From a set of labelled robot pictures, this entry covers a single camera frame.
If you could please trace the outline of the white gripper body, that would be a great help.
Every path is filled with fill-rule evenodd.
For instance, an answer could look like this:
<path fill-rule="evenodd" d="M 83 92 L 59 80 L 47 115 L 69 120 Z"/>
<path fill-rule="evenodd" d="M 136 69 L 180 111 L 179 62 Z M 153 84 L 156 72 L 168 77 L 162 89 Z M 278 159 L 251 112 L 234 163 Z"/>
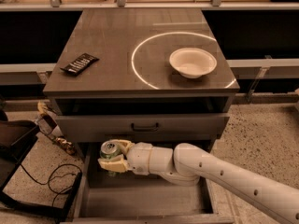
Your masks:
<path fill-rule="evenodd" d="M 136 175 L 161 175 L 174 170 L 171 148 L 140 142 L 129 149 L 126 158 L 130 170 Z"/>

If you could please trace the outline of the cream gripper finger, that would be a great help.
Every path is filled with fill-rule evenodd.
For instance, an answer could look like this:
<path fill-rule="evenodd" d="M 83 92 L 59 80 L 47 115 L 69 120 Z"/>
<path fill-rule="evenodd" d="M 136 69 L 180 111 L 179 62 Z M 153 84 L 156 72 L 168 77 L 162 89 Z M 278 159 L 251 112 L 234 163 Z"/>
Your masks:
<path fill-rule="evenodd" d="M 134 145 L 131 141 L 124 139 L 113 139 L 109 141 L 117 141 L 121 150 L 121 154 L 123 155 L 126 155 L 129 149 Z"/>
<path fill-rule="evenodd" d="M 124 158 L 123 155 L 118 155 L 111 159 L 100 158 L 98 162 L 102 169 L 111 172 L 125 173 L 129 170 L 128 161 Z"/>

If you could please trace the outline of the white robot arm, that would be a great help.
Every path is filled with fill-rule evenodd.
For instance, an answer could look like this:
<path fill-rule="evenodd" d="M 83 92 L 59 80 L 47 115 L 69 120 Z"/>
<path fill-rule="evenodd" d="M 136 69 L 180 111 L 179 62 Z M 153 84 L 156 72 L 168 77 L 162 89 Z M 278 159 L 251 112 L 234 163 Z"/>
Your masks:
<path fill-rule="evenodd" d="M 100 146 L 98 163 L 110 172 L 158 175 L 181 186 L 193 186 L 203 177 L 280 224 L 299 224 L 298 189 L 223 161 L 188 143 L 168 148 L 112 139 Z"/>

